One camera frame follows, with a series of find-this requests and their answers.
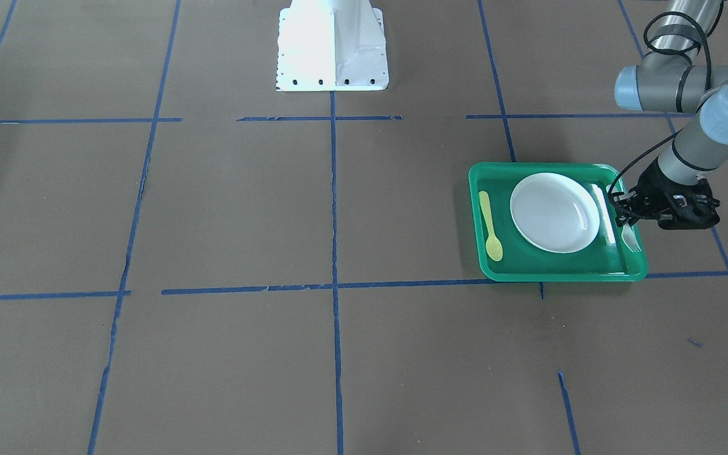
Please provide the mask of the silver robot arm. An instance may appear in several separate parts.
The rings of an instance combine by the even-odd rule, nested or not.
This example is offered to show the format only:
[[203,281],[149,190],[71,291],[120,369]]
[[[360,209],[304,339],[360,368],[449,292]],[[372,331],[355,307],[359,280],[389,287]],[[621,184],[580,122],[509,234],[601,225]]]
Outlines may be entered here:
[[670,1],[645,26],[641,62],[619,72],[616,104],[633,111],[690,114],[653,148],[655,160],[628,192],[609,189],[619,227],[653,220],[664,230],[708,229],[720,202],[708,175],[728,161],[728,66],[713,64],[711,34],[722,1]]

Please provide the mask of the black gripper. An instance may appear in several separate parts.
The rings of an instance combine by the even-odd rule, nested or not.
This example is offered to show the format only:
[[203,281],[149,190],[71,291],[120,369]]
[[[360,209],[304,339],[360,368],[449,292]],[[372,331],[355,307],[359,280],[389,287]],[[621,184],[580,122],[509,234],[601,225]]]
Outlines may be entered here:
[[629,192],[629,201],[615,201],[615,223],[633,226],[639,219],[656,222],[701,222],[703,181],[691,176],[690,184],[677,183],[662,172],[657,161],[641,174]]

